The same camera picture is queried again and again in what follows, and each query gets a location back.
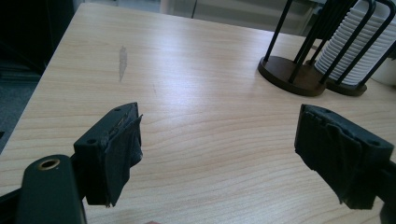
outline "wooden table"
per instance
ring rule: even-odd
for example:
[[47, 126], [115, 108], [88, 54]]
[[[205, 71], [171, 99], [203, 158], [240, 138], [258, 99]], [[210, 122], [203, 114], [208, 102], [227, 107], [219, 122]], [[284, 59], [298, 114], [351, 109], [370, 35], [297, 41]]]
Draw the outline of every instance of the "wooden table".
[[[73, 143], [111, 108], [138, 102], [143, 160], [114, 208], [85, 205], [89, 223], [377, 223], [349, 210], [294, 153], [301, 104], [337, 112], [396, 145], [396, 91], [307, 98], [257, 71], [272, 33], [81, 5], [0, 157], [0, 194], [23, 170]], [[303, 39], [282, 35], [273, 55]], [[128, 53], [119, 82], [120, 49]]]

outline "white plate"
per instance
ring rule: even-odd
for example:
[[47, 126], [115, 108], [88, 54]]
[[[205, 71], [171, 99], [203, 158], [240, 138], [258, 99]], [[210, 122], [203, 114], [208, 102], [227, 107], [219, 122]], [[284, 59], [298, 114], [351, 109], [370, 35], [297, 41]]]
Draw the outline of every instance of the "white plate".
[[[323, 62], [326, 62], [328, 64], [332, 63], [335, 59], [334, 55], [332, 53], [329, 52], [329, 49], [324, 50], [322, 55], [321, 55], [321, 60]], [[353, 60], [348, 60], [345, 57], [343, 57], [340, 62], [337, 64], [337, 66], [339, 66], [342, 70], [346, 70], [349, 65], [352, 63]], [[370, 69], [372, 66], [370, 64], [367, 63], [361, 63], [359, 64], [356, 63], [354, 68], [358, 69], [359, 71], [365, 71], [367, 69]]]
[[[351, 29], [349, 27], [346, 27], [343, 23], [340, 24], [340, 30], [342, 30], [341, 32], [343, 34], [345, 34], [345, 35], [352, 35], [352, 33], [354, 32], [353, 29]], [[371, 32], [371, 31], [361, 31], [359, 33], [359, 35], [361, 35], [364, 38], [369, 38], [370, 39], [373, 36], [374, 33], [375, 32]], [[389, 35], [387, 33], [382, 33], [379, 36], [378, 39], [391, 42], [391, 41], [395, 40], [395, 37], [396, 37], [396, 34], [395, 35]]]
[[[351, 29], [351, 30], [353, 30], [353, 31], [356, 30], [356, 28], [358, 28], [358, 25], [353, 24], [353, 23], [351, 22], [351, 20], [348, 19], [348, 18], [343, 19], [343, 22], [342, 22], [342, 23], [343, 23], [347, 28], [349, 28], [349, 29]], [[363, 27], [363, 29], [361, 29], [361, 32], [364, 32], [364, 33], [366, 33], [366, 34], [373, 35], [373, 34], [375, 34], [375, 32], [378, 30], [378, 28], [379, 28], [379, 26], [372, 26], [372, 25], [369, 25], [369, 24], [365, 24], [364, 27]], [[386, 30], [384, 30], [384, 31], [382, 32], [382, 34], [389, 35], [389, 36], [393, 36], [393, 35], [396, 35], [396, 31], [390, 30], [390, 29], [386, 29]]]
[[[367, 13], [368, 8], [369, 8], [368, 2], [363, 0], [359, 0], [353, 7], [354, 10], [356, 10], [360, 14], [363, 14], [361, 16], [364, 16]], [[382, 3], [376, 2], [375, 11], [372, 16], [372, 19], [375, 21], [383, 21], [387, 18], [388, 14], [389, 14], [389, 8]]]
[[[339, 35], [341, 38], [343, 39], [349, 39], [350, 35], [347, 36], [342, 32], [336, 32], [335, 34]], [[369, 39], [363, 38], [361, 35], [358, 35], [355, 39], [355, 41], [358, 41], [357, 43], [360, 45], [364, 45], [365, 43], [369, 42]], [[381, 40], [380, 38], [378, 38], [374, 44], [372, 46], [377, 46], [377, 47], [382, 47], [382, 48], [389, 48], [389, 41], [386, 42], [384, 40]]]
[[[323, 52], [323, 54], [318, 59], [318, 64], [322, 67], [322, 72], [327, 71], [327, 69], [330, 67], [330, 65], [333, 62], [333, 59], [329, 59], [328, 56], [329, 56], [329, 53], [328, 53], [328, 50], [326, 50]], [[344, 64], [343, 60], [341, 60], [335, 66], [335, 68], [332, 70], [332, 74], [336, 77], [340, 77], [344, 73], [344, 71], [347, 69], [347, 67], [348, 67], [348, 64]], [[349, 74], [346, 77], [346, 80], [353, 79], [353, 80], [359, 82], [367, 75], [367, 73], [370, 71], [371, 68], [372, 68], [371, 65], [367, 66], [367, 64], [361, 63], [361, 61], [359, 61], [352, 68], [352, 70], [349, 72]]]
[[[347, 42], [346, 39], [342, 38], [340, 35], [336, 34], [334, 35], [332, 38], [338, 40], [340, 43], [343, 44], [343, 46], [345, 45], [345, 43]], [[360, 41], [353, 41], [351, 47], [355, 50], [361, 51], [365, 46], [365, 43], [362, 43]], [[367, 52], [373, 53], [373, 54], [380, 54], [382, 53], [384, 50], [384, 48], [381, 48], [379, 46], [371, 46]]]
[[[356, 15], [355, 13], [353, 13], [353, 8], [351, 9], [351, 11], [349, 11], [346, 14], [346, 18], [349, 18], [350, 20], [354, 21], [354, 23], [359, 24], [362, 20], [363, 17]], [[378, 22], [378, 21], [374, 21], [374, 20], [368, 20], [367, 24], [374, 26], [374, 27], [379, 27], [382, 25], [383, 22]], [[391, 31], [396, 31], [396, 21], [392, 21], [388, 26], [387, 29], [390, 29]]]
[[[336, 58], [336, 56], [338, 55], [339, 51], [334, 51], [331, 48], [326, 48], [326, 55], [327, 57], [331, 58], [332, 60], [334, 60]], [[343, 58], [341, 59], [342, 62], [344, 63], [352, 63], [352, 61], [355, 59], [355, 57], [349, 55], [348, 53], [344, 54]], [[370, 63], [370, 61], [366, 61], [365, 59], [361, 58], [360, 62], [363, 63]]]
[[[314, 66], [318, 69], [318, 71], [319, 71], [321, 74], [324, 75], [324, 74], [326, 73], [327, 67], [325, 67], [325, 66], [324, 66], [322, 63], [320, 63], [319, 61], [317, 61], [317, 62], [315, 63]], [[341, 75], [340, 75], [340, 74], [336, 75], [334, 70], [333, 70], [332, 73], [329, 75], [329, 78], [331, 78], [331, 79], [333, 79], [333, 80], [337, 80]], [[360, 81], [359, 81], [358, 79], [351, 79], [351, 78], [349, 77], [349, 75], [346, 76], [346, 78], [344, 78], [344, 80], [342, 81], [343, 84], [347, 84], [347, 85], [356, 85], [356, 84], [358, 84], [359, 82], [360, 82]]]
[[[344, 47], [345, 44], [340, 42], [337, 38], [332, 38], [329, 44], [329, 48], [336, 49], [335, 51], [341, 51], [341, 49]], [[363, 46], [358, 46], [356, 44], [352, 44], [346, 53], [349, 55], [353, 56], [354, 58], [361, 52], [363, 49]], [[367, 50], [367, 52], [364, 55], [367, 55], [371, 58], [376, 58], [378, 57], [382, 52], [371, 49]]]

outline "floor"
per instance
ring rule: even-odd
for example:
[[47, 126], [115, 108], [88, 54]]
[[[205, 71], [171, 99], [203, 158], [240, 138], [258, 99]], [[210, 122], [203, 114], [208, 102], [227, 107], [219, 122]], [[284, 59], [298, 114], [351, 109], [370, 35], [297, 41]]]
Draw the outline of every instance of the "floor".
[[0, 153], [29, 102], [40, 75], [0, 57]]
[[[161, 0], [85, 0], [118, 7], [160, 12]], [[41, 76], [0, 52], [0, 153], [14, 131]]]

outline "stack of white plates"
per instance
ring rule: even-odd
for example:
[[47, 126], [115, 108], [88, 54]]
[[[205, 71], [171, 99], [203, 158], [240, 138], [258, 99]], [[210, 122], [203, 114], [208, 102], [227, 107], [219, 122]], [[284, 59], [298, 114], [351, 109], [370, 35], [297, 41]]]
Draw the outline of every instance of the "stack of white plates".
[[[367, 13], [367, 1], [358, 1], [356, 5], [350, 9], [346, 14], [344, 20], [335, 31], [329, 44], [323, 50], [322, 54], [315, 63], [315, 67], [325, 74], [336, 56], [339, 54], [345, 43], [356, 30], [359, 23]], [[337, 80], [345, 70], [347, 70], [350, 63], [356, 58], [358, 53], [363, 49], [366, 43], [373, 36], [375, 31], [381, 26], [389, 15], [389, 8], [376, 2], [375, 13], [366, 23], [359, 35], [353, 41], [341, 61], [335, 66], [330, 74], [330, 78]], [[374, 44], [367, 50], [359, 62], [353, 67], [343, 84], [357, 85], [370, 72], [371, 68], [379, 61], [382, 55], [389, 49], [392, 43], [396, 40], [396, 19], [381, 34], [381, 36], [374, 42]]]

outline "metal screw hole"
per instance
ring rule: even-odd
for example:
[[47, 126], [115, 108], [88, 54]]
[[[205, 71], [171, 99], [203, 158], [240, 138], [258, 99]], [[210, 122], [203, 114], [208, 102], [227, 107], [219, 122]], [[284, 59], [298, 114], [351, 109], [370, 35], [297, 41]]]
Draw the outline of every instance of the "metal screw hole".
[[61, 163], [61, 161], [59, 159], [49, 159], [46, 161], [42, 161], [38, 165], [38, 170], [40, 170], [40, 171], [50, 170], [50, 169], [56, 167], [57, 165], [59, 165], [59, 163]]

